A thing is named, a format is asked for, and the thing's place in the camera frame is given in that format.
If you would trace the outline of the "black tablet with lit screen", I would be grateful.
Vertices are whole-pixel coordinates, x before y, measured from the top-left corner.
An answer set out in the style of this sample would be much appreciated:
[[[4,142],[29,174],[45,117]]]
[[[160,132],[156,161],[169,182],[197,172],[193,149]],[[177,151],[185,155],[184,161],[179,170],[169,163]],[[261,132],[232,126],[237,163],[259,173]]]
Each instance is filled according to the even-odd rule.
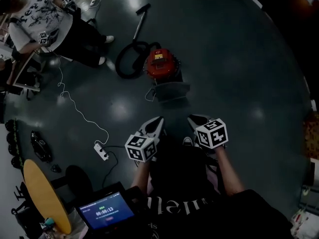
[[[113,229],[137,214],[121,182],[78,200],[75,208],[92,232]]]

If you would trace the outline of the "white power strip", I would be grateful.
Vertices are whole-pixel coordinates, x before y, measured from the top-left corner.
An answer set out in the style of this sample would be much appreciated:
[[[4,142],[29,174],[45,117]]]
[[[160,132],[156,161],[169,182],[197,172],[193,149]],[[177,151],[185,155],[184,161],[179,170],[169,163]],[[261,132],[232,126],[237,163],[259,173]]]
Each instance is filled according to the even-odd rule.
[[[104,148],[101,146],[101,144],[98,141],[95,142],[94,150],[99,154],[99,156],[102,158],[103,161],[106,161],[109,159],[108,153],[104,150]]]

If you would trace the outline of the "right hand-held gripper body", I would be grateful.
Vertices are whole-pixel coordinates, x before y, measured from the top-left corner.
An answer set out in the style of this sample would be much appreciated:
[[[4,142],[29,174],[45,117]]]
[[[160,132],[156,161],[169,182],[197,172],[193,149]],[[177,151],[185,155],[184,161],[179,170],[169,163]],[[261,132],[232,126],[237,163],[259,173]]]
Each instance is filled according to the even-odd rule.
[[[226,124],[221,119],[215,119],[196,129],[199,145],[214,149],[228,142]]]

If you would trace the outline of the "patterned cardboard box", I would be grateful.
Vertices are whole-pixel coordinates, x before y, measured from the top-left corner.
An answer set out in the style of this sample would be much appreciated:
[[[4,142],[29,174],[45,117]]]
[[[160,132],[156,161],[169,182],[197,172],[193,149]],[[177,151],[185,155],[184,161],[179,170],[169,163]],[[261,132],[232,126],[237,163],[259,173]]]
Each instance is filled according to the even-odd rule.
[[[319,160],[319,113],[311,112],[303,122],[306,157]]]

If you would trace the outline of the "person's left forearm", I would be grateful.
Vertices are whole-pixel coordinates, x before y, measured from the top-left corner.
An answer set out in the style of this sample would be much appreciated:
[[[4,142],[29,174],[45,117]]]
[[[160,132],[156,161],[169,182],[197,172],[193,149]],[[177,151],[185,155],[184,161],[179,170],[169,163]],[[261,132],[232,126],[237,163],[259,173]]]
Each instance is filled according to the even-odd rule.
[[[131,187],[138,187],[144,194],[147,194],[148,181],[150,175],[151,162],[142,162],[139,164]]]

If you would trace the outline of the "red vacuum cleaner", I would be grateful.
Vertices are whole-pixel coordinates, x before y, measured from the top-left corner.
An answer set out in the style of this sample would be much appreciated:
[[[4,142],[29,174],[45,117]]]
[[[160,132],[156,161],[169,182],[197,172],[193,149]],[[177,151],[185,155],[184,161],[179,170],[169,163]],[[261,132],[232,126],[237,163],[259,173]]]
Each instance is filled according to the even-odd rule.
[[[155,85],[182,82],[181,61],[168,49],[152,50],[146,59],[146,73]]]

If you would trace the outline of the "person's right forearm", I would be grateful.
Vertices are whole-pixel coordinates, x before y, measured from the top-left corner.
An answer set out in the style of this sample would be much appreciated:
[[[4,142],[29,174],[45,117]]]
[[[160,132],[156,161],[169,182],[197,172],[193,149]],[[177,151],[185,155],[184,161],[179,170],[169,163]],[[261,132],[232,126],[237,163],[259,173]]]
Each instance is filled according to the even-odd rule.
[[[228,196],[235,195],[237,193],[244,191],[244,186],[234,170],[233,166],[231,165],[231,162],[229,161],[225,148],[222,146],[219,146],[214,149],[217,160],[219,163],[219,168],[221,171],[225,192]]]

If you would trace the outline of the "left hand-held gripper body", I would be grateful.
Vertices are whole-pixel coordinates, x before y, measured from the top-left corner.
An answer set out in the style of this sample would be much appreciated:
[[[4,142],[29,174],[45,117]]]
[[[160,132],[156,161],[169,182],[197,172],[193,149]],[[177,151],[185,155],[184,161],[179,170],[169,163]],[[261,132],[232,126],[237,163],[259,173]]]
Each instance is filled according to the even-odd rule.
[[[125,143],[129,159],[144,163],[151,160],[158,152],[159,141],[160,138],[156,134],[142,134],[136,131]]]

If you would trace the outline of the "round wooden table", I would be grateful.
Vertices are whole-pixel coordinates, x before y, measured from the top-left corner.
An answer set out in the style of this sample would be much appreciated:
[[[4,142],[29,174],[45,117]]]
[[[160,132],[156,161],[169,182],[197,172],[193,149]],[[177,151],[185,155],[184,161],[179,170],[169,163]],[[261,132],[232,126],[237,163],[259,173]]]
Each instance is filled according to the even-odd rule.
[[[33,160],[27,159],[24,162],[23,175],[29,195],[39,213],[45,219],[53,218],[61,233],[70,234],[72,226],[60,198]]]

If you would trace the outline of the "person's black trousers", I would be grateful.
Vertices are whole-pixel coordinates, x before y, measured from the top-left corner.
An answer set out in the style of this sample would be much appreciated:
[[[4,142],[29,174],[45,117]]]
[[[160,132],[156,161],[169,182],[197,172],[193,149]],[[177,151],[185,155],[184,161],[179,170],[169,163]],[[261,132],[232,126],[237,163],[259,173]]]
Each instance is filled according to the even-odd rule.
[[[150,170],[152,193],[183,201],[212,196],[216,192],[207,178],[206,157],[199,147],[163,137]]]

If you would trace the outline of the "vacuum wand with black nozzle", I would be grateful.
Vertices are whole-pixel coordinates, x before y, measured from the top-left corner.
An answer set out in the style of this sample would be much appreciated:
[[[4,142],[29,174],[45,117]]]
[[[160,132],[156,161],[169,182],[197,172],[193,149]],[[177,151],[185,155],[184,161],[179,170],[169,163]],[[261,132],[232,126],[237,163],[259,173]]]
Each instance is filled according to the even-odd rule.
[[[141,27],[143,25],[144,19],[145,19],[146,15],[147,15],[147,12],[148,12],[150,7],[151,7],[151,4],[148,3],[148,4],[144,5],[143,7],[139,8],[136,11],[137,15],[141,15],[141,18],[140,18],[139,24],[137,26],[137,29],[136,29],[134,37],[133,37],[133,43],[137,41],[137,37],[138,37],[139,31],[140,31],[140,29],[141,29]]]

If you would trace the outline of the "white frame desk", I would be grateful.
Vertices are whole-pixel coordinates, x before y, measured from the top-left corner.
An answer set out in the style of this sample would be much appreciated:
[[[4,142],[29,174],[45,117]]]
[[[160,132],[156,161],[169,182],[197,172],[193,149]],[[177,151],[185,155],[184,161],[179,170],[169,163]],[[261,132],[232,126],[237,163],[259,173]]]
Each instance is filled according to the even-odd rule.
[[[23,85],[32,87],[34,89],[40,89],[42,72],[46,66],[46,60],[34,57],[33,53],[21,54],[17,51],[16,47],[13,47],[12,54],[12,76],[10,85]]]

